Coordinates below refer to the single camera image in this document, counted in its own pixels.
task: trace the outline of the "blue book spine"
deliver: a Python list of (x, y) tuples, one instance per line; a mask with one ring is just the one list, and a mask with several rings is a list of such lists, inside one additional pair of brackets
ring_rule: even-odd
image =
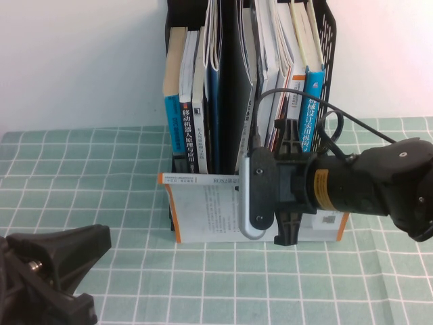
[(211, 84), (211, 115), (212, 115), (212, 153), (214, 173), (220, 173), (220, 148), (219, 148), (219, 71), (210, 68)]
[[(304, 91), (320, 98), (320, 93), (323, 86), (324, 71), (306, 72), (306, 83)], [(319, 111), (319, 103), (315, 100), (310, 100), (304, 97), (299, 118), (299, 140), (302, 145), (302, 151), (308, 152), (311, 150), (313, 142), (314, 130), (316, 125), (317, 112)]]
[(183, 139), (181, 105), (179, 95), (165, 97), (168, 128), (170, 129), (171, 145), (175, 156), (185, 155), (185, 141)]

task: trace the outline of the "black cable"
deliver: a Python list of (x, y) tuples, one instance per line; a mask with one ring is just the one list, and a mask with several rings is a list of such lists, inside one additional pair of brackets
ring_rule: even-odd
[[(334, 131), (334, 134), (329, 137), (328, 134), (326, 134), (325, 131), (325, 122), (326, 118), (331, 114), (337, 115), (337, 127)], [(340, 112), (337, 112), (336, 110), (331, 110), (329, 112), (326, 112), (318, 121), (316, 124), (316, 130), (317, 134), (319, 135), (321, 139), (321, 147), (317, 150), (318, 154), (325, 154), (328, 152), (328, 150), (331, 150), (337, 158), (340, 160), (345, 160), (350, 155), (344, 154), (343, 151), (336, 145), (337, 140), (340, 138), (341, 133), (343, 132), (343, 126), (344, 126), (344, 119), (343, 115)]]
[[(257, 125), (257, 114), (258, 114), (258, 107), (260, 106), (261, 101), (268, 95), (274, 94), (274, 93), (295, 93), (296, 95), (301, 95), (303, 97), (309, 98), (311, 100), (315, 100), (316, 102), (324, 105), (327, 108), (331, 108), (333, 111), (336, 112), (337, 117), (341, 114), (342, 116), (348, 118), (349, 120), (351, 120), (352, 122), (358, 124), (359, 126), (363, 127), (364, 129), (372, 132), (374, 135), (384, 139), (385, 141), (389, 142), (390, 144), (395, 143), (395, 140), (391, 139), (390, 137), (384, 135), (383, 133), (380, 133), (379, 131), (373, 129), (372, 127), (370, 127), (369, 125), (365, 124), (364, 122), (360, 121), (359, 119), (353, 117), (352, 115), (346, 113), (345, 111), (339, 109), (338, 107), (335, 107), (334, 105), (326, 102), (325, 100), (322, 100), (321, 98), (315, 97), (310, 95), (309, 93), (305, 93), (303, 91), (300, 90), (295, 90), (295, 89), (290, 89), (290, 88), (275, 88), (275, 89), (271, 89), (268, 90), (264, 93), (262, 93), (262, 95), (255, 101), (254, 103), (254, 107), (253, 107), (253, 111), (252, 111), (252, 126), (253, 126), (253, 130), (252, 130), (252, 145), (254, 147), (260, 146), (260, 135), (258, 134), (258, 125)], [(327, 114), (323, 115), (319, 121), (317, 122), (317, 125), (321, 125), (321, 128), (323, 126), (323, 129), (321, 130), (321, 134), (319, 134), (319, 136), (324, 136), (325, 135), (325, 139), (326, 137), (329, 139), (329, 141), (325, 141), (325, 145), (332, 151), (334, 152), (334, 150), (338, 150), (342, 153), (342, 151), (337, 147), (337, 145), (335, 145), (335, 141), (336, 138), (338, 138), (338, 134), (336, 130), (336, 132), (334, 133), (334, 135), (329, 138), (326, 135), (326, 132), (324, 131), (324, 125), (325, 125), (325, 119), (327, 116), (329, 116), (331, 112), (328, 112)]]

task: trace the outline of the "white grid lines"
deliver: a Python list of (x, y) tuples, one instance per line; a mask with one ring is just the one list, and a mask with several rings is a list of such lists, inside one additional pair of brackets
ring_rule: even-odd
[[(374, 121), (376, 121), (379, 129), (378, 119), (369, 120), (368, 123), (374, 123)], [(392, 123), (389, 121), (382, 123), (381, 121), (380, 125), (384, 130), (395, 128), (388, 131), (388, 135), (395, 139), (401, 139), (402, 135), (405, 137), (413, 137), (416, 133), (416, 136), (419, 134), (419, 136), (433, 141), (432, 130), (429, 130), (428, 127), (430, 120), (421, 118), (419, 120), (419, 131), (416, 131), (413, 121), (409, 121), (411, 124), (407, 124), (410, 125), (410, 131), (405, 130), (405, 125), (407, 123), (406, 120), (400, 119), (400, 127), (397, 125), (398, 121), (398, 118), (396, 118)], [(246, 311), (245, 309), (246, 306), (260, 306), (260, 308), (262, 308), (260, 309), (260, 312), (262, 312), (261, 322), (263, 324), (279, 324), (278, 321), (275, 321), (279, 319), (279, 315), (275, 314), (277, 311), (275, 311), (274, 308), (278, 303), (287, 306), (297, 306), (299, 309), (296, 310), (296, 313), (298, 313), (298, 321), (303, 325), (310, 324), (311, 322), (311, 306), (315, 304), (320, 305), (322, 303), (327, 307), (330, 307), (329, 309), (331, 309), (330, 312), (332, 312), (332, 314), (334, 314), (334, 312), (336, 313), (336, 322), (338, 324), (347, 323), (347, 308), (365, 310), (363, 315), (354, 314), (353, 317), (364, 317), (367, 322), (376, 325), (383, 324), (378, 315), (382, 312), (380, 309), (382, 308), (382, 305), (387, 305), (388, 303), (398, 305), (398, 307), (400, 307), (401, 304), (403, 307), (402, 313), (404, 313), (404, 316), (401, 315), (401, 320), (408, 324), (416, 323), (416, 320), (413, 319), (414, 310), (416, 310), (414, 309), (414, 306), (417, 308), (421, 306), (424, 308), (423, 310), (429, 310), (429, 308), (433, 310), (433, 273), (431, 273), (432, 270), (430, 269), (431, 261), (433, 260), (433, 246), (424, 245), (424, 243), (415, 243), (411, 249), (398, 251), (399, 243), (396, 240), (399, 238), (398, 234), (402, 233), (400, 230), (392, 228), (390, 224), (385, 224), (389, 219), (385, 220), (383, 218), (378, 219), (377, 217), (368, 217), (369, 219), (366, 223), (356, 223), (356, 220), (350, 219), (350, 222), (348, 223), (350, 229), (345, 231), (345, 236), (353, 236), (353, 240), (350, 239), (348, 241), (343, 241), (341, 246), (338, 244), (332, 244), (333, 246), (331, 247), (331, 245), (325, 244), (322, 248), (320, 246), (305, 246), (305, 248), (307, 248), (305, 249), (304, 247), (299, 246), (294, 247), (294, 249), (278, 250), (273, 247), (273, 243), (266, 243), (263, 247), (248, 247), (245, 246), (245, 244), (242, 244), (241, 248), (241, 244), (235, 243), (232, 246), (222, 246), (220, 249), (211, 246), (210, 244), (197, 247), (191, 246), (183, 249), (181, 244), (174, 243), (173, 246), (150, 247), (150, 241), (152, 240), (150, 236), (154, 231), (160, 232), (160, 235), (165, 238), (164, 240), (167, 238), (169, 238), (169, 240), (175, 240), (175, 235), (170, 231), (168, 222), (164, 225), (162, 223), (155, 223), (159, 214), (164, 216), (166, 213), (166, 218), (168, 219), (168, 207), (159, 207), (159, 205), (157, 206), (156, 204), (156, 201), (159, 200), (161, 195), (166, 193), (158, 187), (157, 181), (156, 185), (153, 185), (153, 177), (156, 178), (156, 173), (161, 172), (162, 164), (167, 163), (170, 159), (164, 154), (167, 153), (167, 149), (170, 146), (169, 144), (166, 144), (168, 143), (167, 137), (169, 136), (167, 128), (161, 128), (161, 132), (145, 131), (145, 128), (143, 127), (131, 130), (119, 128), (107, 129), (106, 131), (111, 137), (106, 142), (104, 142), (104, 139), (100, 137), (101, 133), (98, 133), (99, 138), (94, 141), (94, 136), (96, 136), (95, 130), (92, 130), (91, 136), (91, 131), (86, 130), (87, 133), (85, 137), (81, 136), (76, 131), (72, 134), (71, 131), (65, 131), (63, 132), (62, 140), (60, 141), (58, 141), (52, 133), (50, 133), (50, 136), (48, 136), (48, 132), (39, 133), (39, 143), (32, 142), (32, 139), (29, 139), (28, 134), (21, 133), (20, 135), (16, 134), (9, 138), (10, 141), (11, 139), (12, 141), (17, 141), (16, 143), (0, 144), (0, 146), (3, 147), (3, 150), (9, 154), (10, 158), (14, 157), (12, 159), (7, 159), (7, 157), (0, 156), (0, 163), (3, 164), (3, 168), (5, 169), (3, 172), (4, 175), (0, 177), (0, 193), (2, 193), (4, 197), (14, 198), (14, 202), (16, 202), (16, 207), (9, 207), (8, 204), (0, 204), (0, 232), (2, 234), (14, 232), (14, 229), (33, 233), (67, 230), (73, 226), (72, 214), (75, 217), (79, 216), (81, 212), (88, 213), (92, 216), (89, 220), (89, 224), (96, 222), (99, 223), (97, 217), (98, 215), (101, 215), (102, 212), (104, 212), (104, 220), (101, 219), (101, 222), (104, 222), (105, 220), (112, 222), (110, 229), (113, 234), (118, 236), (116, 238), (117, 242), (111, 251), (112, 254), (110, 255), (110, 258), (112, 258), (112, 260), (105, 264), (96, 265), (96, 267), (92, 269), (91, 273), (93, 276), (98, 275), (98, 277), (95, 279), (94, 283), (89, 283), (87, 290), (87, 293), (95, 297), (96, 307), (99, 311), (100, 324), (167, 325), (176, 322), (176, 324), (184, 325), (190, 325), (192, 323), (206, 325), (212, 319), (211, 317), (215, 317), (212, 316), (213, 311), (211, 308), (208, 308), (209, 304), (213, 301), (217, 301), (218, 303), (221, 303), (221, 305), (231, 304), (230, 309), (233, 308), (233, 315), (230, 315), (230, 321), (227, 320), (228, 318), (222, 318), (223, 316), (221, 316), (221, 319), (218, 321), (219, 324), (227, 323), (228, 325), (238, 323), (243, 324), (246, 322), (245, 319), (252, 317), (253, 313), (258, 311), (251, 310), (251, 315), (245, 315), (245, 313), (249, 313), (249, 311)], [(353, 139), (353, 141), (348, 142), (347, 139), (344, 138), (346, 136), (348, 139)], [(89, 139), (89, 143), (85, 142), (83, 139)], [(130, 142), (130, 139), (136, 139), (136, 142)], [(375, 141), (375, 139), (370, 137), (366, 131), (358, 130), (357, 127), (355, 128), (353, 123), (352, 125), (346, 126), (342, 134), (341, 142), (341, 144), (337, 144), (341, 146), (343, 150), (356, 150), (357, 148), (358, 152), (368, 148), (369, 146), (376, 147), (385, 144), (383, 140)], [(38, 147), (41, 147), (41, 151), (35, 152)], [(56, 148), (56, 150), (61, 150), (61, 152), (51, 154), (50, 150), (54, 150), (54, 148)], [(89, 151), (87, 152), (86, 157), (83, 155), (83, 152), (87, 149)], [(26, 154), (23, 150), (31, 150), (32, 154)], [(98, 156), (98, 150), (101, 150), (100, 152), (104, 153), (105, 156)], [(81, 152), (81, 156), (74, 156), (74, 152)], [(53, 165), (56, 166), (56, 168), (52, 171), (48, 171), (49, 173), (42, 175), (40, 173), (40, 167), (42, 164), (39, 166), (40, 163), (45, 163), (50, 166)], [(65, 163), (69, 164), (69, 166), (83, 166), (84, 164), (84, 167), (82, 170), (79, 169), (79, 172), (71, 171), (70, 175), (68, 175), (69, 170), (65, 171), (62, 168)], [(105, 169), (100, 173), (99, 170), (95, 168), (99, 165), (105, 166), (105, 168), (108, 165), (108, 169)], [(23, 170), (22, 166), (31, 166), (31, 168), (21, 172)], [(129, 166), (130, 169), (124, 171), (122, 168), (125, 166)], [(113, 182), (111, 182), (111, 177), (114, 175), (119, 176), (118, 179), (122, 181), (123, 185), (119, 189), (114, 188)], [(92, 177), (97, 183), (93, 185), (91, 184), (91, 188), (84, 188), (82, 185), (86, 185), (85, 181), (92, 179)], [(133, 185), (134, 177), (148, 179), (152, 184), (149, 182), (149, 188), (147, 188), (147, 186), (136, 188), (135, 183)], [(66, 184), (67, 186), (65, 188), (59, 187), (62, 186), (62, 184)], [(65, 201), (68, 204), (61, 207), (53, 207), (49, 198), (51, 197), (51, 193), (54, 191), (63, 192), (64, 196), (68, 198), (68, 200)], [(98, 197), (99, 201), (91, 207), (82, 207), (78, 203), (78, 199), (76, 202), (76, 198), (77, 195), (83, 197), (84, 193), (95, 198)], [(105, 206), (105, 201), (102, 202), (102, 200), (104, 194), (107, 193), (107, 197), (113, 197), (116, 193), (120, 194), (120, 196), (123, 197), (123, 202), (124, 198), (127, 196), (125, 206), (112, 208)], [(35, 196), (41, 197), (38, 201), (38, 207), (30, 205), (32, 200), (28, 200), (29, 194), (30, 196), (31, 194), (35, 194)], [(128, 205), (130, 205), (128, 202), (134, 199), (132, 198), (133, 196), (146, 197), (148, 198), (146, 201), (148, 203), (146, 203), (146, 205), (128, 207)], [(51, 218), (55, 216), (55, 212), (59, 213), (62, 216), (62, 222), (53, 225), (47, 224), (46, 221), (48, 219), (43, 219), (45, 218), (45, 213), (47, 211), (49, 211), (47, 216), (49, 215)], [(137, 227), (134, 227), (133, 223), (127, 224), (127, 222), (133, 220), (129, 219), (126, 221), (127, 213), (131, 213), (131, 216), (143, 215), (143, 217), (149, 219), (146, 219), (145, 223), (137, 221)], [(9, 216), (7, 219), (4, 219), (7, 220), (7, 222), (1, 222), (2, 215)], [(32, 222), (36, 223), (37, 221), (36, 225), (33, 226), (25, 224), (25, 222), (22, 223), (23, 216), (25, 215), (31, 215), (34, 218), (32, 219)], [(125, 232), (127, 230), (137, 230), (147, 234), (146, 239), (142, 238), (142, 246), (128, 247), (124, 244), (120, 245), (122, 233), (124, 234), (123, 239), (126, 240)], [(363, 234), (367, 234), (368, 232), (376, 240), (372, 243), (374, 246), (362, 245), (362, 242), (360, 241)], [(202, 264), (197, 262), (197, 265), (195, 265), (194, 268), (177, 269), (181, 264), (180, 252), (191, 252), (191, 255), (196, 253), (197, 256), (202, 256), (203, 261), (200, 260), (200, 263), (202, 262)], [(233, 258), (234, 269), (212, 269), (211, 263), (215, 263), (213, 256), (218, 255), (215, 254), (216, 252), (219, 252), (221, 256), (226, 256), (226, 258), (228, 256), (230, 256), (230, 259)], [(264, 255), (264, 258), (261, 257), (260, 262), (265, 264), (265, 268), (257, 269), (259, 272), (248, 272), (249, 269), (245, 268), (245, 265), (242, 264), (244, 263), (243, 257), (244, 255), (255, 255), (255, 253)], [(161, 260), (158, 260), (158, 263), (155, 265), (146, 265), (145, 262), (148, 260), (146, 259), (146, 256), (150, 254), (157, 259), (161, 258)], [(282, 258), (275, 259), (272, 257), (272, 254), (281, 254), (280, 256)], [(122, 265), (120, 264), (120, 259), (122, 258), (121, 255), (136, 256), (137, 262), (133, 265)], [(316, 261), (319, 255), (323, 260)], [(369, 265), (369, 257), (377, 258), (378, 269), (371, 268), (371, 265)], [(356, 259), (357, 262), (359, 262), (361, 269), (357, 271), (358, 274), (353, 274), (349, 270), (345, 272), (341, 264), (336, 264), (336, 261), (339, 261), (339, 259), (344, 261), (346, 258), (351, 261)], [(402, 265), (402, 261), (405, 259), (416, 261), (417, 258), (420, 258), (420, 265), (417, 267), (416, 273), (408, 273), (408, 271), (403, 269), (405, 266)], [(287, 260), (293, 261), (293, 268), (287, 269), (285, 272), (285, 269), (277, 263), (282, 263), (281, 265), (284, 265)], [(306, 263), (318, 263), (318, 266), (324, 267), (324, 269), (322, 268), (319, 273), (314, 273), (314, 270), (313, 273), (310, 271), (307, 272), (307, 269), (305, 268)], [(109, 288), (110, 283), (112, 283), (112, 286), (115, 284), (114, 278), (112, 278), (113, 272), (116, 272), (116, 275), (119, 275), (122, 272), (131, 272), (134, 274), (135, 277), (128, 279), (130, 280), (130, 283), (127, 284), (128, 286), (134, 286), (133, 290), (125, 291), (125, 293), (128, 293), (125, 295), (122, 295), (121, 292), (118, 292), (119, 294), (113, 294), (112, 288)], [(144, 274), (147, 274), (146, 272), (149, 274), (166, 275), (166, 282), (161, 284), (163, 286), (158, 288), (158, 291), (144, 292), (141, 290), (141, 287), (144, 285), (143, 281), (147, 280), (147, 276), (146, 278), (144, 277)], [(230, 279), (228, 282), (230, 283), (228, 295), (219, 295), (219, 291), (212, 293), (212, 288), (209, 288), (209, 291), (208, 288), (206, 288), (206, 285), (209, 286), (212, 283), (211, 281), (208, 282), (206, 277), (218, 278), (219, 275), (221, 278)], [(242, 287), (244, 282), (241, 282), (241, 280), (244, 281), (246, 276), (253, 275), (257, 276), (254, 278), (261, 279), (260, 286), (258, 286), (258, 290), (261, 288), (260, 294), (253, 294), (253, 297), (250, 297), (250, 295), (247, 295), (247, 297), (239, 297), (238, 295), (243, 296), (241, 290), (244, 289)], [(185, 279), (197, 279), (197, 283), (194, 285), (201, 285), (201, 291), (198, 289), (191, 292), (186, 290), (183, 292), (182, 290), (179, 290), (177, 282), (175, 281), (173, 284), (173, 281), (174, 279), (177, 279), (177, 276)], [(278, 276), (281, 278), (290, 278), (290, 281), (292, 281), (290, 284), (293, 286), (292, 288), (295, 288), (294, 285), (297, 284), (298, 288), (296, 288), (296, 290), (299, 290), (299, 295), (298, 292), (296, 292), (295, 297), (293, 295), (282, 295), (281, 297), (275, 296), (275, 291), (278, 290), (278, 288), (275, 288), (275, 283), (270, 282), (270, 279), (274, 280)], [(311, 278), (311, 280), (326, 281), (328, 286), (330, 281), (331, 286), (329, 292), (324, 296), (313, 295), (311, 288), (305, 285), (306, 283), (309, 283), (309, 278)], [(384, 290), (386, 290), (386, 292), (378, 294), (378, 288), (371, 284), (375, 284), (377, 281), (381, 282), (381, 279), (388, 280), (384, 281)], [(413, 283), (424, 283), (424, 279), (427, 280), (428, 284), (425, 285), (424, 294), (417, 297), (415, 291), (410, 291), (410, 287)], [(351, 280), (353, 283), (358, 285), (358, 288), (365, 289), (366, 295), (353, 295), (352, 299), (349, 292), (350, 290), (353, 290), (353, 288), (347, 288), (348, 292), (344, 291), (345, 295), (342, 296), (341, 285), (351, 283)], [(97, 286), (97, 283), (99, 282), (104, 285), (103, 288)], [(285, 288), (284, 284), (281, 283), (281, 291), (284, 291)], [(142, 299), (145, 299), (147, 303), (142, 304)], [(191, 303), (195, 306), (193, 310), (189, 311), (190, 314), (193, 314), (195, 317), (193, 322), (180, 320), (177, 317), (177, 314), (182, 312), (182, 310), (179, 309), (181, 304), (178, 304), (182, 299), (186, 301), (185, 305)], [(121, 306), (125, 301), (128, 301), (127, 308), (130, 310), (128, 316), (124, 320), (120, 318), (119, 320), (115, 320), (112, 317), (120, 314), (121, 308), (118, 308), (119, 310), (117, 311), (113, 310), (116, 309), (113, 308), (113, 306), (117, 306), (117, 303), (120, 303), (119, 306)], [(152, 305), (158, 302), (164, 302), (164, 304)], [(160, 310), (161, 313), (158, 318), (159, 320), (152, 321), (143, 318), (143, 314), (152, 314), (152, 312), (157, 310)], [(368, 320), (367, 310), (369, 311), (371, 321)], [(396, 309), (391, 311), (394, 319), (396, 319), (395, 317), (398, 317), (396, 312)]]

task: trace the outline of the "white book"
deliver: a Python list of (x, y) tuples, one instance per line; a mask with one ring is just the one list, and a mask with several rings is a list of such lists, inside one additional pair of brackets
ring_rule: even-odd
[(315, 43), (315, 48), (317, 51), (317, 57), (319, 58), (320, 65), (323, 65), (323, 54), (321, 50), (321, 44), (320, 44), (320, 36), (319, 36), (319, 30), (317, 29), (317, 20), (316, 20), (316, 14), (314, 13), (314, 7), (313, 7), (313, 1), (309, 0), (309, 2), (306, 3), (306, 13), (309, 18), (310, 26), (311, 26), (311, 32), (313, 33), (313, 39)]
[[(289, 55), (288, 46), (284, 39), (283, 30), (278, 19), (278, 13), (276, 10), (276, 0), (267, 0), (271, 13), (271, 21), (274, 33), (277, 37), (277, 47), (279, 56), (279, 74), (277, 80), (277, 88), (288, 88), (289, 81), (292, 75), (293, 61)], [(288, 97), (286, 93), (276, 93), (274, 95), (271, 115), (269, 117), (269, 124), (266, 136), (265, 146), (269, 149), (273, 149), (275, 143), (275, 128), (274, 122), (276, 119), (281, 118), (283, 112), (283, 105), (285, 98)]]
[[(208, 2), (208, 7), (206, 9), (206, 20), (204, 22), (204, 44), (203, 44), (203, 66), (204, 70), (208, 69), (209, 66), (209, 52), (210, 52), (210, 34), (212, 33), (211, 17), (213, 17), (213, 3), (212, 1)], [(209, 99), (209, 82), (208, 82), (208, 74), (204, 75), (204, 95), (207, 99)]]
[(204, 45), (204, 32), (200, 31), (200, 38), (198, 42), (198, 51), (196, 57), (196, 67), (194, 70), (194, 80), (192, 87), (192, 110), (194, 116), (194, 129), (196, 130), (196, 146), (197, 146), (197, 159), (198, 171), (201, 174), (208, 173), (208, 158), (206, 152), (206, 129), (205, 114), (206, 102), (204, 100), (204, 75), (206, 73), (203, 65), (203, 48)]
[(179, 101), (188, 103), (192, 96), (192, 82), (194, 76), (194, 62), (197, 50), (197, 31), (188, 31), (183, 50), (181, 72), (179, 77)]
[[(177, 242), (251, 241), (239, 229), (239, 176), (163, 173), (158, 183), (168, 194)], [(347, 218), (330, 211), (303, 215), (298, 240), (341, 240)], [(275, 220), (258, 241), (273, 242), (277, 234)]]
[[(263, 82), (262, 91), (274, 89), (277, 85), (279, 74), (279, 56), (277, 52), (277, 40), (273, 31), (271, 13), (269, 4), (265, 0), (254, 0), (254, 6), (257, 16), (257, 27), (259, 35), (262, 35), (260, 41), (260, 56), (264, 58), (267, 80)], [(258, 134), (260, 135), (260, 144), (265, 145), (267, 130), (269, 126), (269, 117), (273, 107), (274, 96), (269, 95), (262, 100), (257, 112)]]
[[(303, 90), (305, 84), (305, 65), (300, 55), (298, 40), (294, 30), (292, 16), (290, 15), (289, 5), (287, 3), (277, 4), (278, 18), (281, 22), (284, 39), (288, 46), (290, 57), (293, 61), (292, 78), (289, 80), (288, 86), (290, 89)], [(302, 96), (294, 93), (289, 94), (287, 118), (299, 119), (300, 105)]]

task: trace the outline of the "book spine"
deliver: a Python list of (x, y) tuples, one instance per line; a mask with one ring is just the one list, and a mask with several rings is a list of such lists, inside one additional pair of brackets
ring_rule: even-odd
[(220, 173), (220, 148), (219, 148), (219, 71), (210, 68), (210, 110), (212, 113), (212, 161), (213, 171)]
[(158, 176), (159, 184), (185, 184), (185, 185), (228, 185), (239, 184), (238, 175), (189, 175), (182, 173), (161, 173)]
[(192, 103), (181, 103), (182, 105), (182, 126), (185, 134), (186, 156), (188, 161), (188, 171), (191, 174), (198, 173), (198, 159), (196, 146), (196, 132), (194, 129), (194, 118)]
[[(324, 76), (325, 73), (323, 71), (307, 72), (304, 91), (315, 97), (320, 97)], [(303, 98), (299, 120), (299, 139), (302, 151), (304, 152), (308, 152), (311, 149), (318, 111), (318, 102), (309, 98)]]
[(198, 158), (198, 172), (200, 174), (208, 173), (208, 159), (206, 152), (206, 132), (204, 128), (204, 107), (201, 102), (193, 102), (193, 123), (196, 131), (196, 147)]
[[(289, 77), (290, 76), (285, 77), (280, 71), (277, 78), (276, 88), (287, 88), (289, 84)], [(266, 141), (265, 141), (265, 147), (271, 150), (275, 144), (275, 134), (277, 131), (274, 128), (275, 119), (279, 118), (278, 112), (283, 111), (285, 97), (287, 97), (287, 94), (285, 93), (274, 93), (273, 95), (272, 111), (269, 117), (269, 124), (268, 124), (268, 130), (267, 130)]]
[[(305, 86), (305, 74), (294, 75), (292, 82), (289, 84), (289, 88), (295, 90), (304, 90)], [(287, 111), (287, 118), (292, 120), (299, 120), (300, 106), (302, 103), (302, 96), (296, 95), (295, 93), (289, 93), (289, 109)]]
[(256, 83), (253, 83), (250, 93), (250, 99), (248, 100), (248, 107), (246, 108), (244, 128), (242, 129), (241, 142), (239, 151), (237, 152), (237, 160), (235, 170), (238, 171), (241, 163), (241, 159), (248, 150), (248, 140), (250, 138), (251, 130), (251, 118), (252, 108), (254, 107), (254, 99), (256, 97)]
[(165, 97), (165, 109), (170, 129), (171, 145), (175, 156), (185, 155), (185, 142), (183, 141), (181, 107), (179, 96), (173, 95)]

